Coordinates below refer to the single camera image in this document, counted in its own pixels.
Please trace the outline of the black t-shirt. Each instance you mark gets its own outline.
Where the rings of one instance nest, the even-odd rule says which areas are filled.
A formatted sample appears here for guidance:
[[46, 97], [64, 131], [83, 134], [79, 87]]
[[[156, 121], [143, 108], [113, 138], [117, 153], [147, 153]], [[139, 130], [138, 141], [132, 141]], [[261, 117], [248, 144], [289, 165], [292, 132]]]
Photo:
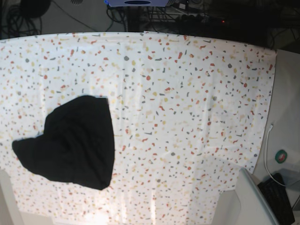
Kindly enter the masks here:
[[43, 134], [12, 142], [22, 166], [50, 181], [103, 190], [115, 156], [107, 98], [80, 96], [47, 115]]

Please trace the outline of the terrazzo patterned tablecloth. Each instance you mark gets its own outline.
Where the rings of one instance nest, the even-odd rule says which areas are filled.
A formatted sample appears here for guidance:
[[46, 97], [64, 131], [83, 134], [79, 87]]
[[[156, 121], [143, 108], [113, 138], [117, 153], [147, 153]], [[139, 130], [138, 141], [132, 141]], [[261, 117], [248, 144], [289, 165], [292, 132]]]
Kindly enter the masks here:
[[[0, 43], [0, 167], [20, 211], [70, 224], [210, 224], [219, 196], [253, 172], [276, 52], [154, 32], [68, 33]], [[26, 170], [15, 139], [82, 95], [107, 97], [115, 137], [110, 186], [51, 182]]]

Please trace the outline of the green tape roll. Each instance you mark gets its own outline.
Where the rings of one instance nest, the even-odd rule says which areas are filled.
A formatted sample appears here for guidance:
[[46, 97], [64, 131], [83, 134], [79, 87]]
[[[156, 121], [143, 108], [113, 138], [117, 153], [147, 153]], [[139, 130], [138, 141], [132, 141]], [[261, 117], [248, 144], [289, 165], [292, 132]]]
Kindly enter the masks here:
[[275, 161], [279, 164], [284, 163], [286, 159], [287, 159], [287, 152], [285, 150], [279, 150], [275, 154]]

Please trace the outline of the grey laptop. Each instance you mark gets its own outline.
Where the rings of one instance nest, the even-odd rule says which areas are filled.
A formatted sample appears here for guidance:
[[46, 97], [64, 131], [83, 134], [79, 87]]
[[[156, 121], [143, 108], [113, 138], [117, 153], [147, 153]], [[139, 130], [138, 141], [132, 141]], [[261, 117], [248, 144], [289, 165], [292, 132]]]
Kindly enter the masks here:
[[251, 174], [240, 170], [235, 192], [240, 202], [238, 225], [278, 225], [279, 222]]

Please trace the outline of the black keyboard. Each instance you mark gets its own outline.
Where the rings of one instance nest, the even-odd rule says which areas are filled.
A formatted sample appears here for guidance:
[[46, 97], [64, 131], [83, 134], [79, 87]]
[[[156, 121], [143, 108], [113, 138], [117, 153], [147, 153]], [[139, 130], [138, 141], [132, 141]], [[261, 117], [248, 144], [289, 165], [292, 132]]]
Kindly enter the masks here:
[[295, 218], [285, 187], [269, 178], [265, 182], [259, 183], [258, 188], [278, 222], [281, 225], [292, 225], [295, 222]]

